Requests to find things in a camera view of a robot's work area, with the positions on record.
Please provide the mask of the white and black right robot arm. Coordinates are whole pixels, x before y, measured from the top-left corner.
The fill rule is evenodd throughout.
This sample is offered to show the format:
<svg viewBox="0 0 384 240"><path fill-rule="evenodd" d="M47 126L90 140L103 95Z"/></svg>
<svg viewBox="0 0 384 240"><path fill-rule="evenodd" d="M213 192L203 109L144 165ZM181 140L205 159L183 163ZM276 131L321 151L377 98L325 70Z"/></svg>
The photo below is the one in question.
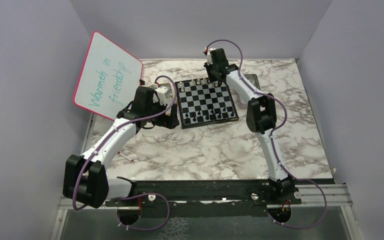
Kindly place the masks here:
<svg viewBox="0 0 384 240"><path fill-rule="evenodd" d="M252 85L237 65L228 62L223 48L206 48L204 54L209 80L224 83L247 101L246 124L259 140L268 167L269 199L276 204L295 200L298 189L294 178L285 170L275 135L277 112L273 95Z"/></svg>

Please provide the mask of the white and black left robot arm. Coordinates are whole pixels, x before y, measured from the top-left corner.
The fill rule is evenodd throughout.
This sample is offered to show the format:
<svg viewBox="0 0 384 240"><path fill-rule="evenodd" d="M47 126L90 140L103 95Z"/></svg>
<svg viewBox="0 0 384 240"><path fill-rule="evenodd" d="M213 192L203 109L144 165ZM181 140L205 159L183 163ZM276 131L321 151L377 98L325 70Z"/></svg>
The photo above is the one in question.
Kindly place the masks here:
<svg viewBox="0 0 384 240"><path fill-rule="evenodd" d="M175 94L170 87L139 86L133 100L119 111L109 130L81 155L72 154L65 163L62 195L73 204L99 208L106 200L124 205L137 200L133 181L108 178L107 169L122 147L147 124L174 129L177 117Z"/></svg>

